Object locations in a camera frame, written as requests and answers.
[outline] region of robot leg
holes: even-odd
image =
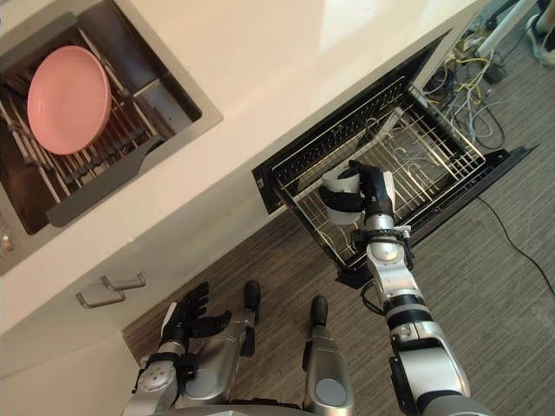
[[[328,304],[323,296],[312,300],[312,332],[304,348],[306,370],[304,410],[326,416],[350,416],[355,395],[347,361],[325,327]]]
[[[201,347],[195,378],[185,384],[176,408],[223,404],[229,400],[240,356],[254,354],[259,304],[258,283],[249,281],[245,285],[245,309],[233,314],[227,328]]]

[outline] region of sink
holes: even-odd
[[[181,62],[167,50],[160,57],[163,43],[153,36],[111,0],[54,1],[3,36],[0,216],[9,230],[3,238],[15,249],[0,257],[0,272],[222,120]],[[41,61],[68,44],[89,49],[101,62],[112,107],[98,140],[60,156],[36,141],[26,104]]]

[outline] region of open dishwasher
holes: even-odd
[[[320,199],[324,173],[349,160],[391,171],[395,224],[417,244],[518,164],[531,150],[483,154],[411,81],[429,45],[384,75],[252,171],[269,213],[286,205],[338,269],[338,280],[368,280],[366,253],[350,243],[352,224],[333,224]]]

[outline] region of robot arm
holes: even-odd
[[[208,291],[208,283],[202,283],[170,305],[162,323],[158,351],[139,370],[134,396],[122,416],[146,416],[172,408],[195,369],[194,355],[188,353],[189,338],[218,334],[231,320],[229,311],[201,317],[206,312]]]
[[[354,183],[354,176],[358,176],[360,185],[345,189],[344,184]],[[364,211],[365,230],[353,234],[352,244],[366,250],[389,327],[395,354],[389,360],[391,380],[401,410],[408,415],[491,415],[469,399],[467,377],[410,271],[410,227],[395,227],[391,174],[351,160],[349,169],[337,175],[336,183],[329,183],[330,179],[320,188],[328,209]]]

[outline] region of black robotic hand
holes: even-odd
[[[188,348],[189,338],[204,338],[225,329],[232,318],[229,310],[222,315],[201,317],[206,312],[209,291],[208,282],[201,283],[175,303],[173,312],[162,329],[160,345],[177,341]]]

